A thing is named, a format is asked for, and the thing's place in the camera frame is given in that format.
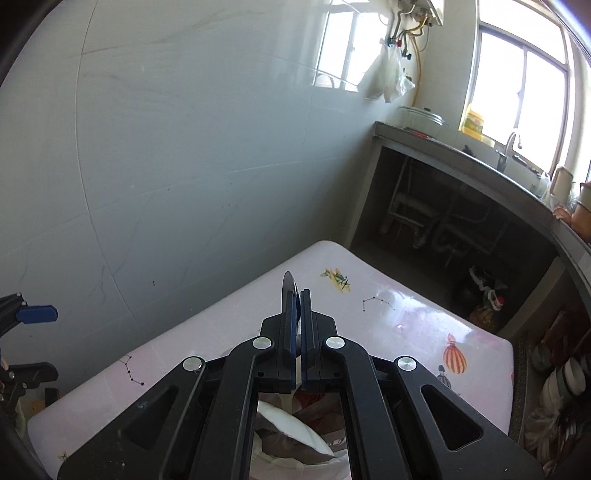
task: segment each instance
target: sink faucet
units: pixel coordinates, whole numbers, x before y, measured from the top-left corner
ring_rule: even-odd
[[[515,150],[512,149],[511,144],[513,143],[513,140],[516,139],[516,137],[519,137],[519,141],[517,143],[517,148],[523,148],[521,146],[521,134],[517,130],[513,130],[511,132],[511,134],[509,135],[509,138],[507,139],[507,144],[505,145],[504,154],[506,156],[509,156],[509,150],[511,150],[511,151],[513,151],[513,153],[515,153]]]

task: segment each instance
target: window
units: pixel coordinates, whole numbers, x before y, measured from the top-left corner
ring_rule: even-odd
[[[382,49],[388,18],[371,11],[369,0],[332,0],[316,79],[318,87],[357,92],[357,85]]]
[[[472,108],[483,133],[552,172],[560,154],[568,104],[568,65],[561,28],[527,0],[479,0],[479,45]]]

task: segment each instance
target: bowl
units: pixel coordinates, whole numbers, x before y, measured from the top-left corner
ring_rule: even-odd
[[[588,377],[589,375],[591,375],[591,372],[589,371],[589,363],[587,362],[587,355],[585,353],[583,355],[581,355],[581,360],[579,360],[579,364],[581,365],[581,368],[583,369],[583,373],[585,374],[585,377]]]
[[[548,384],[548,399],[549,405],[545,410],[549,413],[557,412],[562,409],[562,398],[558,390],[558,380],[556,378],[556,370],[552,370],[550,376],[546,379]]]
[[[550,362],[550,349],[543,343],[539,343],[531,351],[531,365],[538,372],[546,372],[552,367]]]
[[[585,374],[579,363],[574,358],[569,358],[564,364],[564,379],[569,390],[576,397],[586,388]]]
[[[566,386],[566,379],[564,378],[564,365],[556,371],[556,381],[558,382],[558,391],[560,398],[562,398],[563,405],[566,405],[574,398],[569,388]]]
[[[542,393],[540,394],[540,406],[546,411],[547,413],[552,413],[554,408],[552,406],[552,399],[550,398],[550,393],[548,392],[548,380],[544,382],[544,386],[542,387]]]

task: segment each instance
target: plastic bag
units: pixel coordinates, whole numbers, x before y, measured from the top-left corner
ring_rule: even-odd
[[[369,85],[366,97],[376,99],[384,96],[386,103],[392,103],[415,85],[405,75],[402,68],[402,52],[399,47],[382,47],[382,52],[376,60],[374,77]]]
[[[281,410],[287,397],[293,416]],[[343,480],[350,474],[346,448],[338,394],[310,395],[298,389],[288,395],[259,395],[252,479]]]
[[[250,475],[256,480],[344,480],[350,474],[347,450],[318,465],[304,465],[294,458],[277,458],[262,451],[262,440],[255,433],[252,441]]]

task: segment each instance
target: window frame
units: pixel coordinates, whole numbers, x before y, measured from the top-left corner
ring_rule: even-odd
[[[562,37],[563,47],[564,47],[564,58],[566,59],[566,63],[562,63],[561,61],[555,59],[552,55],[546,53],[544,50],[540,49],[539,47],[536,47],[535,45],[528,42],[527,40],[524,40],[523,38],[518,37],[517,35],[512,34],[512,33],[508,32],[507,30],[503,30],[502,28],[496,27],[495,25],[492,25],[492,24],[489,24],[489,23],[486,23],[486,22],[483,22],[482,20],[480,20],[480,1],[478,1],[478,34],[477,34],[477,38],[476,38],[475,59],[473,62],[472,78],[470,81],[470,91],[469,91],[469,95],[468,95],[467,105],[471,104],[474,100],[474,93],[476,90],[476,81],[478,79],[478,70],[480,67],[480,54],[482,51],[482,34],[483,33],[487,33],[487,34],[493,35],[501,40],[505,40],[505,41],[521,48],[524,52],[523,75],[522,75],[522,79],[521,79],[521,90],[519,91],[519,107],[517,109],[517,116],[515,118],[515,124],[513,127],[514,129],[518,129],[519,120],[521,119],[521,110],[523,107],[523,100],[524,100],[524,95],[525,95],[525,91],[524,91],[525,90],[525,80],[527,78],[527,53],[530,51],[533,54],[538,55],[543,60],[546,60],[547,62],[552,64],[554,67],[559,69],[561,72],[563,72],[564,80],[565,80],[564,81],[565,92],[564,92],[563,117],[561,120],[560,133],[558,136],[558,143],[556,145],[556,150],[554,152],[554,159],[553,159],[550,169],[548,171],[548,175],[550,175],[550,177],[551,177],[554,174],[554,171],[558,165],[558,162],[560,161],[560,157],[561,157],[561,154],[562,154],[562,151],[564,148],[564,139],[566,137],[566,128],[567,128],[568,117],[569,117],[569,105],[570,105],[570,95],[571,95],[571,79],[570,79],[571,66],[569,64],[569,49],[567,46],[567,42],[568,42],[569,38],[568,38],[568,35],[566,34],[563,26],[560,24],[560,22],[558,20],[556,20],[555,18],[552,18],[550,12],[545,12],[545,11],[540,10],[540,8],[538,6],[529,3],[527,0],[513,0],[513,1],[533,10],[538,15],[542,15],[542,16],[546,17],[548,20],[550,20],[552,23],[556,24],[559,27],[561,37]],[[492,139],[492,140],[495,141],[495,148],[501,148],[501,147],[505,148],[506,147],[506,144],[501,143],[495,139]],[[523,160],[525,160],[525,162],[530,167],[536,169],[538,172],[543,171],[543,169],[541,167],[534,164],[527,157],[524,157],[523,155],[521,155],[521,157],[523,158]]]

